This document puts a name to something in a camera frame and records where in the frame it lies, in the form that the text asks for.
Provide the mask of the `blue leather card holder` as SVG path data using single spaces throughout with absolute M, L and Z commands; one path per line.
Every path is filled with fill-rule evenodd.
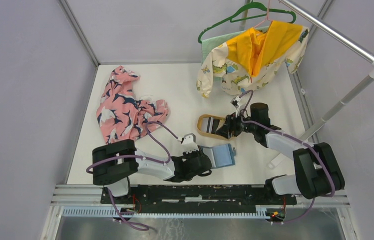
M 236 150 L 229 143 L 212 147 L 200 146 L 200 149 L 210 159 L 212 169 L 225 168 L 235 165 Z

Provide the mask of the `oval wooden tray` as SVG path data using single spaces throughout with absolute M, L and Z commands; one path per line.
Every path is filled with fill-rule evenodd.
M 234 136 L 228 132 L 227 117 L 203 114 L 197 121 L 197 131 L 208 138 L 228 141 Z

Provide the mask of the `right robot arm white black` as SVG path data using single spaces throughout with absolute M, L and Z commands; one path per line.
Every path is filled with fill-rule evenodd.
M 250 110 L 239 110 L 221 120 L 214 119 L 208 128 L 212 134 L 229 140 L 241 133 L 249 133 L 260 145 L 278 151 L 293 161 L 293 175 L 270 178 L 263 191 L 266 202 L 278 203 L 284 195 L 302 195 L 311 200 L 332 197 L 343 190 L 345 179 L 331 146 L 326 142 L 308 143 L 272 125 L 269 107 L 253 103 Z

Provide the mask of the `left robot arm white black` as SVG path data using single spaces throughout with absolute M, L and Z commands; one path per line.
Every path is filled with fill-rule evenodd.
M 192 178 L 211 174 L 210 158 L 186 135 L 178 140 L 182 156 L 158 157 L 136 148 L 133 140 L 122 140 L 92 151 L 92 164 L 86 172 L 93 177 L 93 184 L 109 189 L 120 204 L 131 200 L 129 176 L 149 175 L 171 183 L 188 182 Z

